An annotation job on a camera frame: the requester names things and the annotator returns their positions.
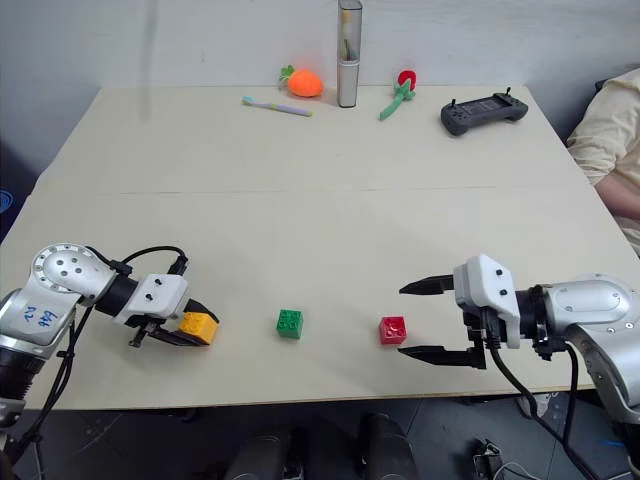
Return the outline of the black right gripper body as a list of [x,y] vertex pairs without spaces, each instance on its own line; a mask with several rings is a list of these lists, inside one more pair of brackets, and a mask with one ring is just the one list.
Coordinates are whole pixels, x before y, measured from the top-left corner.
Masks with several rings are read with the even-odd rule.
[[471,342],[468,351],[490,350],[493,340],[491,330],[493,309],[468,303],[463,303],[461,309],[463,310],[463,323],[467,328],[468,340]]

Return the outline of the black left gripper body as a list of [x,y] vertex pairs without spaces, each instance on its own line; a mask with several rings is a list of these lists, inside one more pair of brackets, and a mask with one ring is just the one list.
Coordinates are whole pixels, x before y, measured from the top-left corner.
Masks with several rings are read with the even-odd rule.
[[142,341],[157,326],[168,331],[178,330],[180,322],[188,311],[191,298],[171,300],[169,298],[137,298],[130,300],[122,309],[124,324],[136,328],[131,346],[140,347]]

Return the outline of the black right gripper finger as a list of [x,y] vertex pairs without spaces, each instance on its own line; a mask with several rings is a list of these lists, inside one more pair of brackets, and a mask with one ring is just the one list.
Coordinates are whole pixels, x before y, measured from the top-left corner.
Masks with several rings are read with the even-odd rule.
[[471,347],[466,350],[447,350],[443,346],[412,346],[401,347],[398,352],[436,366],[471,367],[478,370],[486,369],[486,359],[482,347]]
[[454,276],[436,275],[429,276],[403,286],[399,289],[400,294],[416,296],[442,295],[454,289]]

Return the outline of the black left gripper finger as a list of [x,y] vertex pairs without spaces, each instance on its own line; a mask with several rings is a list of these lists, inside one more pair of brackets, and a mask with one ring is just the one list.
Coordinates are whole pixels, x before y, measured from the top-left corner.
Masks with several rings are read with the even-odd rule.
[[157,326],[149,334],[149,337],[159,340],[161,342],[182,347],[200,347],[208,346],[209,342],[188,333],[184,333],[180,330],[168,331],[164,328]]
[[198,324],[219,324],[218,317],[201,302],[190,299],[188,301],[188,316],[189,319]]

